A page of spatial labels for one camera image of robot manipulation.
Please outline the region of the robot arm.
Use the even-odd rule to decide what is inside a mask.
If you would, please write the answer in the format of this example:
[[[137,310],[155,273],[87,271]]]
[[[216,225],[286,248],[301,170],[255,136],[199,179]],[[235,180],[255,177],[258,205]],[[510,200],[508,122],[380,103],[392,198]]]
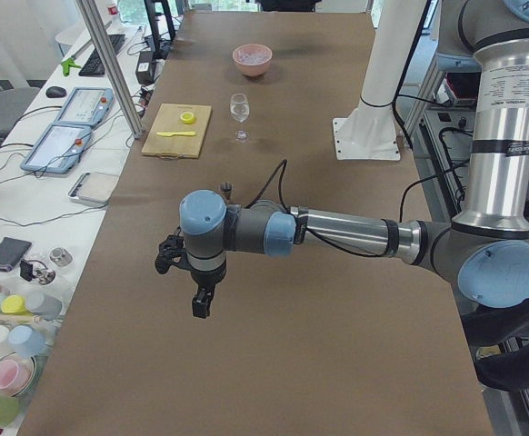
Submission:
[[[462,211],[450,223],[403,222],[189,193],[172,257],[197,283],[194,316],[209,315],[228,252],[286,256],[307,236],[361,257],[400,258],[487,307],[529,298],[529,1],[444,2],[439,52],[482,69]]]

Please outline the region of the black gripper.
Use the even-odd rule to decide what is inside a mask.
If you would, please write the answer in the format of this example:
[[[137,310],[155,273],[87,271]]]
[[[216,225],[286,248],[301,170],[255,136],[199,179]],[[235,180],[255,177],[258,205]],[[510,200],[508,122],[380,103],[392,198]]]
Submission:
[[[225,278],[225,275],[225,267],[219,267],[211,271],[200,271],[196,269],[191,271],[191,277],[198,288],[206,289],[199,290],[192,299],[192,312],[194,317],[208,318],[210,316],[212,291],[208,289],[214,289]]]

